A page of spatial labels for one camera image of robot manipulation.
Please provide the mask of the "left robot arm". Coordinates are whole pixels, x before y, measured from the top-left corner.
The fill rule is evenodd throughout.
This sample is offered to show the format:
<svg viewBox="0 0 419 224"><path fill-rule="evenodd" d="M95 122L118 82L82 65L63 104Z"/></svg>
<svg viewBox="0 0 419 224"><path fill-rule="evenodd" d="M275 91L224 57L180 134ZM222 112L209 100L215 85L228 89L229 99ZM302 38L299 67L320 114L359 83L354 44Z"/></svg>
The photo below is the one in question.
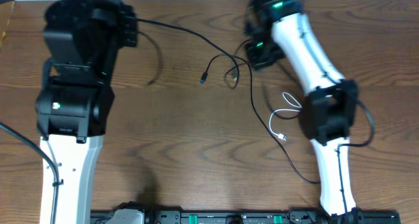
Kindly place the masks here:
<svg viewBox="0 0 419 224"><path fill-rule="evenodd" d="M60 0L45 12L50 58L37 97L41 223L88 223L96 163L115 99L118 51L137 45L134 9L122 0Z"/></svg>

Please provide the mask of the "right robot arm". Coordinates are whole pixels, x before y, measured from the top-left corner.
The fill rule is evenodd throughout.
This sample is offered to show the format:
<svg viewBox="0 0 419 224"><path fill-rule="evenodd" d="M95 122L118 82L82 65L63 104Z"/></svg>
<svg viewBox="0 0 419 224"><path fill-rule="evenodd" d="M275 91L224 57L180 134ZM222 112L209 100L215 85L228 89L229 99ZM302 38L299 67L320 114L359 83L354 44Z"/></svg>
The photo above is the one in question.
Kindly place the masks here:
<svg viewBox="0 0 419 224"><path fill-rule="evenodd" d="M356 209L350 187L348 148L358 89L332 64L297 0L250 0L256 23L246 25L251 40L246 55L255 69L286 58L293 67L304 101L299 124L318 163L320 205L331 218Z"/></svg>

